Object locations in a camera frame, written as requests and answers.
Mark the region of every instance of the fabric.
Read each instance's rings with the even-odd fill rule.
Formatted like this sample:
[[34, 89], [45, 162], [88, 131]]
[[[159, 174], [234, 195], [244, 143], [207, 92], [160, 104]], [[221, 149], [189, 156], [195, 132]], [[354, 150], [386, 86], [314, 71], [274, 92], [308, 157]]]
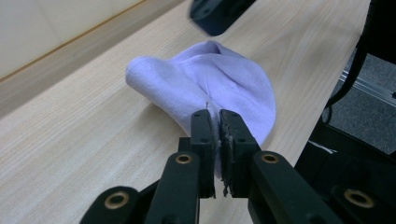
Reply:
[[267, 75], [258, 64], [218, 42], [196, 44], [169, 60], [138, 57], [126, 69], [126, 82], [168, 113], [187, 135], [191, 114], [201, 109], [209, 110], [215, 132], [221, 109], [240, 114], [259, 145], [275, 123], [276, 102]]

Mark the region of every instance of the lavender cloth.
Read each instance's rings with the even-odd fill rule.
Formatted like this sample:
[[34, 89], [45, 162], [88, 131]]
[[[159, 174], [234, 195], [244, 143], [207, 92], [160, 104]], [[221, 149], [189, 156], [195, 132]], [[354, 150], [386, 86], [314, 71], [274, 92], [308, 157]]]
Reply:
[[126, 69], [126, 82], [168, 113], [188, 135], [191, 114], [205, 108], [215, 132], [219, 111], [232, 110], [242, 116], [259, 144], [275, 123], [276, 103], [267, 75], [258, 64], [218, 42], [196, 44], [170, 60], [138, 57]]

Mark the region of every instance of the floor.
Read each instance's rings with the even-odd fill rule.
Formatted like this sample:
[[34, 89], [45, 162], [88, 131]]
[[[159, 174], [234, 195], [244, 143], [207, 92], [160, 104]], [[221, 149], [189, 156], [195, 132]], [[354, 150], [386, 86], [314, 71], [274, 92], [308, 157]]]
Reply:
[[[349, 70], [351, 60], [346, 66]], [[396, 65], [368, 55], [360, 77], [373, 81], [391, 91], [396, 91]], [[334, 92], [341, 87], [337, 83]], [[332, 107], [330, 125], [389, 154], [396, 150], [396, 107], [352, 88]]]

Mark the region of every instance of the white wall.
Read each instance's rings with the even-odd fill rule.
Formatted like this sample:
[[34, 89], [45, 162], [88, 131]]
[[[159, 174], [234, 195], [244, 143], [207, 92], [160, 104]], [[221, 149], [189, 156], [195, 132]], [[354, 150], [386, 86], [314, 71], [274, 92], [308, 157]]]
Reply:
[[0, 78], [143, 0], [0, 0]]

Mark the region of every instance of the wooden table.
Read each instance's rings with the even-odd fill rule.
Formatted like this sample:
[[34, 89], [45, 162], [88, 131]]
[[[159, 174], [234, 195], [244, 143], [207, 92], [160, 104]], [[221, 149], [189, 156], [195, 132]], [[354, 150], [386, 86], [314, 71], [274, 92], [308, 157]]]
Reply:
[[[102, 191], [119, 185], [141, 190], [157, 180], [186, 134], [125, 84], [126, 64], [139, 55], [169, 58], [208, 39], [266, 71], [277, 112], [262, 149], [297, 161], [360, 37], [369, 1], [258, 0], [214, 38], [187, 19], [190, 4], [184, 1], [79, 66], [65, 65], [61, 77], [38, 62], [35, 72], [26, 68], [0, 83], [1, 223], [78, 223]], [[85, 50], [71, 48], [70, 57]], [[38, 82], [40, 74], [51, 76]], [[217, 190], [220, 196], [219, 181]], [[247, 201], [201, 200], [200, 221], [249, 223]]]

